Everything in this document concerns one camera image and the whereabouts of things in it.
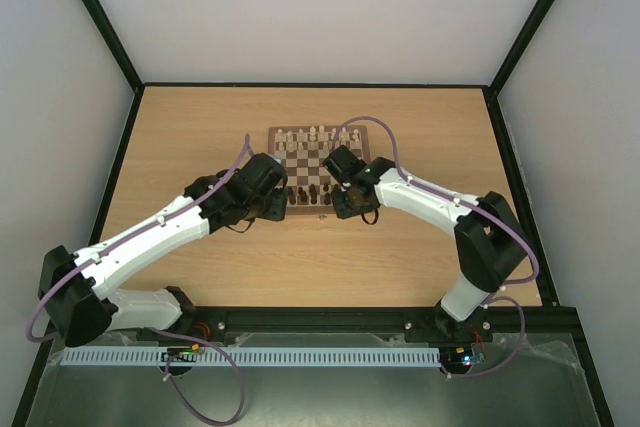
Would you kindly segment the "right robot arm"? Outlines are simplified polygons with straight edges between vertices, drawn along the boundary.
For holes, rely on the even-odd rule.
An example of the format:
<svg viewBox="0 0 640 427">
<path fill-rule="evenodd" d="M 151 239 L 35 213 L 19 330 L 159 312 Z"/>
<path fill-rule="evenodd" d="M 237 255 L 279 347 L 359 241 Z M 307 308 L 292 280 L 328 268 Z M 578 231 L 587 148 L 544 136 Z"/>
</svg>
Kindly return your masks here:
<svg viewBox="0 0 640 427">
<path fill-rule="evenodd" d="M 460 337 L 471 314 L 506 285 L 528 258 L 538 261 L 506 199 L 496 192 L 483 197 L 462 194 L 414 177 L 395 162 L 378 157 L 365 163 L 347 147 L 334 150 L 323 166 L 336 180 L 332 192 L 340 219 L 397 209 L 449 234 L 455 241 L 460 274 L 438 303 L 436 326 L 445 337 Z"/>
</svg>

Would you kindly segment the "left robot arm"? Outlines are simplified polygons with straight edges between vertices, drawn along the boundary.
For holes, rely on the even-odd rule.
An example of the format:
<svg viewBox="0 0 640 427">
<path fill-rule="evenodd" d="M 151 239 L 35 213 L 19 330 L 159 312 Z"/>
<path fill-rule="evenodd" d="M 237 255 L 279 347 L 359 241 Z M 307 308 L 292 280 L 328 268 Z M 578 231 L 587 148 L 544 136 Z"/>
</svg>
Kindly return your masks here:
<svg viewBox="0 0 640 427">
<path fill-rule="evenodd" d="M 74 253 L 46 253 L 38 307 L 64 344 L 84 346 L 110 330 L 185 328 L 194 313 L 176 287 L 125 291 L 134 274 L 177 248 L 239 222 L 279 222 L 287 205 L 282 160 L 252 155 L 243 166 L 201 176 L 156 214 Z"/>
</svg>

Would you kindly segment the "wooden chess board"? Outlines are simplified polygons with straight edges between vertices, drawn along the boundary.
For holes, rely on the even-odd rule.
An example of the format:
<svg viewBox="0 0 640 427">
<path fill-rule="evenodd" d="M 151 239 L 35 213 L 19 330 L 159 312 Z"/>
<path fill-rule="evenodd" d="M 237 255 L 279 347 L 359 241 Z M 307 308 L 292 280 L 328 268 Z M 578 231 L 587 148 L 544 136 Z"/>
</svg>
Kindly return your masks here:
<svg viewBox="0 0 640 427">
<path fill-rule="evenodd" d="M 326 168 L 323 166 L 323 161 L 329 156 L 329 154 L 324 158 L 294 158 L 294 159 L 282 159 L 276 157 L 281 160 L 281 163 L 285 167 L 287 172 L 287 188 L 292 187 L 296 192 L 296 204 L 291 205 L 288 201 L 286 213 L 288 216 L 290 215 L 314 215 L 318 216 L 321 214 L 324 215 L 332 215 L 334 213 L 332 202 L 330 205 L 323 204 L 323 184 L 330 184 L 330 193 L 331 189 L 336 186 L 336 182 L 330 176 Z M 363 159 L 365 163 L 369 163 L 370 158 L 370 149 L 369 149 L 369 158 Z M 315 185 L 318 191 L 318 202 L 316 205 L 312 205 L 309 199 L 309 186 Z M 308 201 L 306 203 L 299 202 L 298 196 L 298 188 L 302 187 L 307 195 Z"/>
</svg>

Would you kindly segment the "white chess pieces row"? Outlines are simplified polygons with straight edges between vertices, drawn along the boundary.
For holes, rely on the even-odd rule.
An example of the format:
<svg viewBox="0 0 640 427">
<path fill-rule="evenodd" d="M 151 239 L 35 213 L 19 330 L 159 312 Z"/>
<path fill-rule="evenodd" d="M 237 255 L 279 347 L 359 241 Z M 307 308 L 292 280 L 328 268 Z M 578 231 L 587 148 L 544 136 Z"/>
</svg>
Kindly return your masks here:
<svg viewBox="0 0 640 427">
<path fill-rule="evenodd" d="M 276 126 L 268 130 L 268 151 L 282 159 L 324 158 L 339 146 L 357 157 L 369 158 L 367 129 L 363 125 Z"/>
</svg>

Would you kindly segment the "black aluminium frame rail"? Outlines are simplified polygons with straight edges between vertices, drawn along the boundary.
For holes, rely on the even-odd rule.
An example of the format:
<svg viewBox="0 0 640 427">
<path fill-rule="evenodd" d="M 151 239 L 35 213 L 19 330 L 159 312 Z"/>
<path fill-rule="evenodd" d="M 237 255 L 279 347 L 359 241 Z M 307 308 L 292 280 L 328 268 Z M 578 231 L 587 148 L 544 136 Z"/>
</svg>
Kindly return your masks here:
<svg viewBox="0 0 640 427">
<path fill-rule="evenodd" d="M 506 305 L 478 308 L 469 319 L 446 321 L 434 307 L 403 308 L 250 308 L 192 307 L 171 333 L 194 335 L 224 344 L 244 334 L 402 334 L 409 343 L 433 346 L 490 341 L 496 333 L 568 333 L 580 336 L 574 308 Z"/>
</svg>

